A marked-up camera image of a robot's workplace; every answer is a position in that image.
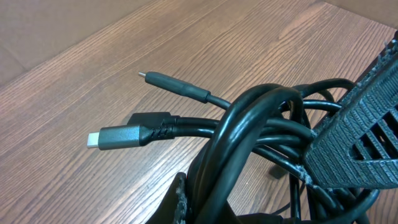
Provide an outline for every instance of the wooden floor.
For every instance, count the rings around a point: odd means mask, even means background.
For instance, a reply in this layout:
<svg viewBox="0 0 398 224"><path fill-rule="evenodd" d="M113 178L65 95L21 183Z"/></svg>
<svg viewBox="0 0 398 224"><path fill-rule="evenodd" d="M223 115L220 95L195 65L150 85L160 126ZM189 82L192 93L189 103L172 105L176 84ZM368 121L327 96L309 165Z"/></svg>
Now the wooden floor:
<svg viewBox="0 0 398 224"><path fill-rule="evenodd" d="M355 80L394 31L313 0L153 0L0 88L0 223L150 217L204 140L99 151L86 148L88 133L133 112L219 118L223 111L145 84L139 70L232 101L260 83ZM311 115L313 123L320 118ZM267 175L271 166L250 156L229 196L237 214L269 213L289 201L287 179ZM371 223L398 223L396 192L382 192Z"/></svg>

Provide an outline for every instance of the bundle of cables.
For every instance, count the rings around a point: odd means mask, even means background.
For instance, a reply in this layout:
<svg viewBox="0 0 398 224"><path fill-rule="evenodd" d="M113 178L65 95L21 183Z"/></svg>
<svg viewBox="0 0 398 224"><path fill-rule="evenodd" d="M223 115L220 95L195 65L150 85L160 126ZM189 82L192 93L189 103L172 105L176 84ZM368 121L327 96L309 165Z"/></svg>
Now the bundle of cables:
<svg viewBox="0 0 398 224"><path fill-rule="evenodd" d="M366 210L377 199L378 190L323 189L313 182L302 160L306 147L316 137L305 109L327 111L327 116L333 116L341 105L335 102L328 89L350 91L355 86L353 82L336 78L291 88L263 84L246 90L230 103L207 90L161 73L140 74L147 83L226 110L219 121L153 115L146 117L156 123L153 125L143 125L145 121L135 117L127 126L103 128L93 134L96 136L94 146L100 149L143 146L151 141L180 136L210 139L192 161L186 179L181 180L183 193L178 194L179 206L171 205L175 210L174 223L369 223ZM304 100L315 93L325 100ZM290 112L289 119L282 116L286 111ZM120 137L127 136L121 134L126 128L129 139ZM290 203L270 215L236 216L227 202L251 152L289 172ZM300 194L305 187L311 220L301 221ZM277 215L289 207L290 218ZM155 223L155 220L166 218L155 213L148 223Z"/></svg>

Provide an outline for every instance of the silver connector tip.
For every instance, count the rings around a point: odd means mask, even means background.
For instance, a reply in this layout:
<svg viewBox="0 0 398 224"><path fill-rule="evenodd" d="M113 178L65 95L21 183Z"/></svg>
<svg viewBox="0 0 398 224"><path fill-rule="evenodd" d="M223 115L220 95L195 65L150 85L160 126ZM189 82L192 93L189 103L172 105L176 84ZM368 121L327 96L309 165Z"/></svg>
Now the silver connector tip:
<svg viewBox="0 0 398 224"><path fill-rule="evenodd" d="M98 147L98 138L100 136L100 132L89 133L87 139L87 148L92 149Z"/></svg>
<svg viewBox="0 0 398 224"><path fill-rule="evenodd" d="M138 75L141 76L142 78L145 78L145 76L146 76L147 74L145 74L144 72L138 72Z"/></svg>

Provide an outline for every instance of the textured plastic surface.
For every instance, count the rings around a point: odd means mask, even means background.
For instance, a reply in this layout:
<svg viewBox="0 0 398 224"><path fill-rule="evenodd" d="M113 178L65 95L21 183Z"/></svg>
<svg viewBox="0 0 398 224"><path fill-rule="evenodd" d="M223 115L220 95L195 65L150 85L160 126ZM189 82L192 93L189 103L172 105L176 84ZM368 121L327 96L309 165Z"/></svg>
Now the textured plastic surface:
<svg viewBox="0 0 398 224"><path fill-rule="evenodd" d="M316 128L304 161L322 188L398 187L398 33Z"/></svg>

